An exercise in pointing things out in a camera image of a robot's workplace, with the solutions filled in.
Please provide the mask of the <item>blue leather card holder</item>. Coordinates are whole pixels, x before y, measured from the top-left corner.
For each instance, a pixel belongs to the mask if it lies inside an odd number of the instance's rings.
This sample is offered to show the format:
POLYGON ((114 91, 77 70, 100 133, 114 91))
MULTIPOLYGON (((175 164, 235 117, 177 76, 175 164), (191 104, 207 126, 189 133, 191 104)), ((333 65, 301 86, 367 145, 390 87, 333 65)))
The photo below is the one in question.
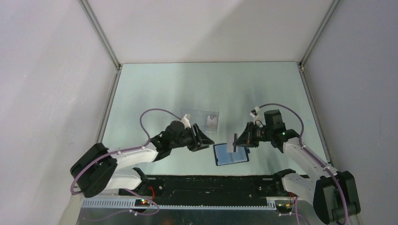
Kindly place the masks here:
POLYGON ((234 147, 234 150, 228 150, 227 147, 227 143, 215 144, 213 146, 216 166, 231 165, 250 161, 249 148, 234 147))

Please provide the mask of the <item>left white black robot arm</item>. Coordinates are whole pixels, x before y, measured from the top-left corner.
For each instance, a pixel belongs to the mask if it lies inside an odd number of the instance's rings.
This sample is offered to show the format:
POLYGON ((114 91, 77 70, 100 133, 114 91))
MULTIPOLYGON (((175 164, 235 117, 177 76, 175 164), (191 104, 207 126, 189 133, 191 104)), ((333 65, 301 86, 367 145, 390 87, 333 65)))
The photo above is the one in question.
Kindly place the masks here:
POLYGON ((173 149, 187 148, 196 152, 213 144, 197 124, 186 126, 181 121, 173 121, 140 149, 111 154, 103 143, 94 144, 73 164, 70 173, 86 198, 109 189, 129 189, 143 195, 148 191, 148 182, 137 164, 162 160, 173 149))

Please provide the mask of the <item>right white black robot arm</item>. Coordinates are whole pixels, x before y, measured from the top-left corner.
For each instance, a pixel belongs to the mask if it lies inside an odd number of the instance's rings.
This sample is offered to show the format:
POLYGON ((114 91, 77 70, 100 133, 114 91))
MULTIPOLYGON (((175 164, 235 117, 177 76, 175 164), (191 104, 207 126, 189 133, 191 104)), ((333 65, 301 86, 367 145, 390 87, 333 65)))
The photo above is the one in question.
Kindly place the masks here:
POLYGON ((257 148, 260 142, 269 142, 292 159, 307 175, 303 178, 292 169, 275 175, 273 190, 279 196, 289 192, 313 206, 317 217, 326 225, 347 221, 360 214, 361 205, 354 176, 341 172, 321 159, 302 141, 302 134, 287 129, 279 110, 270 110, 260 116, 260 108, 251 110, 252 122, 234 141, 234 146, 257 148))

